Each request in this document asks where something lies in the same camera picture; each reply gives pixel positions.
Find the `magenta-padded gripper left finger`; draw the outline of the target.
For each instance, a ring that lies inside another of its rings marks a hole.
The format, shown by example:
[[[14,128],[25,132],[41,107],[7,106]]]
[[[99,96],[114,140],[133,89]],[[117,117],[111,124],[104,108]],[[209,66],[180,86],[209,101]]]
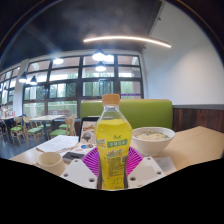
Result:
[[[100,161],[98,149],[93,148],[81,159],[74,159],[61,177],[84,188],[98,189]]]

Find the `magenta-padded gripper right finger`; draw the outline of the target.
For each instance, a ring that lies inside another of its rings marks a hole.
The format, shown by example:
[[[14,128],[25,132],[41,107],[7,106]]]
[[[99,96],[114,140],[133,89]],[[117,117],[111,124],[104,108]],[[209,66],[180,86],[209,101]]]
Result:
[[[129,148],[125,171],[127,189],[140,188],[165,177],[165,173],[151,156],[143,156],[133,147]]]

